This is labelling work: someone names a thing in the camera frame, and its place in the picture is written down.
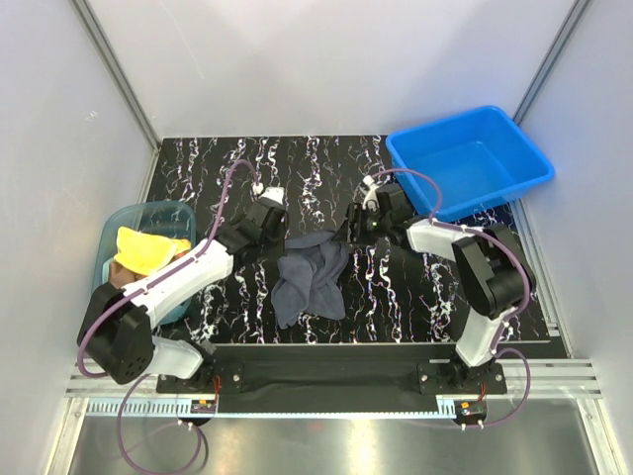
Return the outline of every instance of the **translucent blue container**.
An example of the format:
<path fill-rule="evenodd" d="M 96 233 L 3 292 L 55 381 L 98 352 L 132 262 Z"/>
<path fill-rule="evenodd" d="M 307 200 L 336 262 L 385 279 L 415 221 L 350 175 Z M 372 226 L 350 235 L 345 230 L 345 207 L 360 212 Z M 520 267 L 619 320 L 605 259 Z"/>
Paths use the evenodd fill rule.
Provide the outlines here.
<path fill-rule="evenodd" d="M 394 167 L 432 178 L 444 197 L 440 221 L 456 221 L 514 201 L 550 180 L 554 167 L 512 119 L 487 106 L 387 137 Z M 399 173 L 408 198 L 423 215 L 437 196 L 421 178 Z"/>
<path fill-rule="evenodd" d="M 150 235 L 188 239 L 192 247 L 196 245 L 196 215 L 186 203 L 157 201 L 132 205 L 119 210 L 106 222 L 101 233 L 95 274 L 92 279 L 93 291 L 108 281 L 110 262 L 117 253 L 117 233 L 121 226 Z M 190 302 L 191 299 L 169 312 L 160 324 L 172 324 L 179 320 Z"/>

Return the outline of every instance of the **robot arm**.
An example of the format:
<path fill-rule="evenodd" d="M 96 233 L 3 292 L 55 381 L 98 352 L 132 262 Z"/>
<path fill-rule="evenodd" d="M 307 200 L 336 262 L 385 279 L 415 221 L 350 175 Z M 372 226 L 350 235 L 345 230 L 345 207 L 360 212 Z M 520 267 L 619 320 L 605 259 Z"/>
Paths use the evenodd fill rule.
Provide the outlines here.
<path fill-rule="evenodd" d="M 450 378 L 456 385 L 481 377 L 492 363 L 491 348 L 502 331 L 505 317 L 516 310 L 523 297 L 523 282 L 506 254 L 487 240 L 453 227 L 433 225 L 415 215 L 404 190 L 396 183 L 378 186 L 371 177 L 363 180 L 365 199 L 352 203 L 337 238 L 351 243 L 372 244 L 388 238 L 413 252 L 429 252 L 457 264 L 466 299 L 471 306 L 464 331 L 451 359 Z M 503 243 L 517 257 L 530 283 L 535 278 L 510 230 L 495 225 L 478 231 Z"/>
<path fill-rule="evenodd" d="M 204 388 L 211 377 L 203 364 L 203 352 L 183 340 L 152 336 L 152 331 L 172 309 L 208 285 L 245 264 L 282 254 L 286 232 L 283 198 L 282 188 L 268 188 L 243 218 L 223 225 L 208 246 L 204 239 L 181 259 L 123 289 L 109 283 L 98 287 L 77 344 L 109 307 L 142 289 L 144 292 L 97 329 L 86 352 L 119 384 L 152 373 L 175 376 Z"/>

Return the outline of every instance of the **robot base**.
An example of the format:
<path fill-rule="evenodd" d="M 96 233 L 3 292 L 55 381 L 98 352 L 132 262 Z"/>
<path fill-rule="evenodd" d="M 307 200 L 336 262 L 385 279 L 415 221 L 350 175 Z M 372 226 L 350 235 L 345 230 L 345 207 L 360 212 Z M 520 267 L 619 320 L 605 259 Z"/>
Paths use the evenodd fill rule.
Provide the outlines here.
<path fill-rule="evenodd" d="M 479 396 L 482 393 L 482 383 L 485 383 L 487 394 L 507 394 L 503 368 L 498 363 L 493 363 L 481 377 L 468 381 L 459 387 L 451 383 L 448 369 L 448 363 L 418 364 L 417 381 L 420 393 L 433 396 L 440 394 Z"/>
<path fill-rule="evenodd" d="M 161 375 L 156 384 L 156 392 L 162 394 L 213 394 L 216 392 L 214 379 L 220 378 L 220 392 L 235 394 L 241 392 L 244 365 L 238 362 L 203 364 L 191 379 Z"/>

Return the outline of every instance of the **table surface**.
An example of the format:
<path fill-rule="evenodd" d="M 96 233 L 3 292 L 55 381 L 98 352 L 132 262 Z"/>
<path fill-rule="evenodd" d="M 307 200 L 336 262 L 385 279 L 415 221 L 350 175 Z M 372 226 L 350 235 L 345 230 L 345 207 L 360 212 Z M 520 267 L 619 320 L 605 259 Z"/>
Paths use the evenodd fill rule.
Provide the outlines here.
<path fill-rule="evenodd" d="M 338 229 L 347 205 L 360 199 L 362 177 L 391 166 L 381 136 L 166 139 L 147 201 L 191 205 L 201 238 L 213 224 L 226 171 L 240 158 L 255 165 L 264 184 L 286 189 L 291 238 Z M 223 219 L 246 212 L 251 202 L 250 177 L 242 168 L 233 176 Z M 503 223 L 515 231 L 507 205 L 463 223 Z M 193 298 L 182 321 L 161 331 L 216 343 L 442 341 L 449 338 L 451 322 L 464 319 L 469 310 L 456 276 L 456 266 L 445 259 L 413 256 L 381 241 L 356 249 L 339 279 L 345 319 L 303 314 L 296 325 L 280 330 L 270 301 L 279 271 L 275 261 L 265 261 L 207 287 Z M 506 337 L 548 339 L 535 293 Z"/>

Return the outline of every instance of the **gray wall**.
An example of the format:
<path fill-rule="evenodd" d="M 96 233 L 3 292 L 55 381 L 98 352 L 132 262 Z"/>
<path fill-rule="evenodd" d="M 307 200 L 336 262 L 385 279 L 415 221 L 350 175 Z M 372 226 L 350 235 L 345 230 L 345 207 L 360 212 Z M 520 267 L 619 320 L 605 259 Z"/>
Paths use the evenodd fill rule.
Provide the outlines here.
<path fill-rule="evenodd" d="M 510 115 L 573 0 L 89 0 L 162 137 Z"/>
<path fill-rule="evenodd" d="M 68 0 L 0 0 L 0 472 L 43 473 L 104 221 L 150 150 Z"/>
<path fill-rule="evenodd" d="M 556 180 L 527 198 L 577 355 L 633 467 L 633 2 L 593 2 L 524 123 Z"/>

